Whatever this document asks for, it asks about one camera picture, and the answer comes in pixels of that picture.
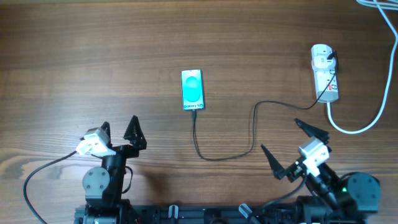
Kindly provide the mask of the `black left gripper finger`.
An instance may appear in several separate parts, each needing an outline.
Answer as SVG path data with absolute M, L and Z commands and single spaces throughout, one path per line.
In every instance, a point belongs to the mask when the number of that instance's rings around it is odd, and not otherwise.
M 107 146 L 111 146 L 111 131 L 110 131 L 110 124 L 105 121 L 102 125 L 101 125 L 101 129 L 104 131 L 104 133 L 106 134 L 106 145 Z
M 129 143 L 138 150 L 146 149 L 147 141 L 139 124 L 139 119 L 136 115 L 131 118 L 124 133 L 123 139 L 129 141 Z

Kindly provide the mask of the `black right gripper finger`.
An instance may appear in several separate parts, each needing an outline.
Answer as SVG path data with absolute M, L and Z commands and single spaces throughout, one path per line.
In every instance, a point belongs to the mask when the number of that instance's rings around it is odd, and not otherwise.
M 321 142 L 325 145 L 329 143 L 329 132 L 314 127 L 306 122 L 302 121 L 301 119 L 295 118 L 294 119 L 296 125 L 308 136 L 308 137 L 316 137 L 317 139 L 321 140 Z
M 267 157 L 273 176 L 278 180 L 283 179 L 285 177 L 285 169 L 282 167 L 279 161 L 272 155 L 270 150 L 268 150 L 268 148 L 265 147 L 265 145 L 262 144 L 261 148 L 264 151 L 265 156 Z

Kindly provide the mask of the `blue screen smartphone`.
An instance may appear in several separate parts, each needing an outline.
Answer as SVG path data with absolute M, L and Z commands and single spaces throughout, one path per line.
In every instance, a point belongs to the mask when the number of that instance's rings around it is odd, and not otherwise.
M 182 106 L 183 110 L 202 110 L 205 108 L 203 80 L 201 70 L 182 70 Z

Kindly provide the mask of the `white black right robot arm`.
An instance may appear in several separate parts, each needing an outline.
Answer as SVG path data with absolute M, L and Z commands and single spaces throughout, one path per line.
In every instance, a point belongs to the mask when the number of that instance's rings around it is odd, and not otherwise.
M 258 208 L 242 204 L 241 214 L 248 223 L 367 223 L 368 216 L 379 211 L 380 181 L 364 172 L 338 176 L 326 164 L 331 152 L 328 132 L 300 119 L 295 122 L 309 140 L 299 147 L 300 157 L 293 164 L 283 168 L 266 147 L 262 150 L 276 179 L 302 179 L 297 189 L 306 187 L 310 195 L 284 203 L 294 195 L 290 192 Z

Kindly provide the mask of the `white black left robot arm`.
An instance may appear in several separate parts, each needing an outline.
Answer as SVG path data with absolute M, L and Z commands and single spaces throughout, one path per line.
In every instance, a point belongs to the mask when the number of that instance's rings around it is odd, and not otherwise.
M 100 127 L 87 130 L 80 138 L 75 151 L 38 167 L 26 178 L 23 185 L 23 196 L 27 206 L 41 223 L 45 220 L 37 213 L 27 195 L 27 184 L 38 171 L 56 164 L 69 157 L 90 153 L 101 159 L 101 165 L 86 172 L 82 180 L 85 190 L 86 205 L 75 210 L 75 223 L 140 223 L 141 218 L 133 209 L 130 200 L 122 199 L 131 188 L 123 188 L 124 175 L 132 169 L 126 165 L 130 158 L 137 158 L 139 152 L 147 147 L 137 116 L 133 116 L 127 126 L 123 139 L 128 144 L 113 146 L 111 143 L 110 124 L 105 121 Z

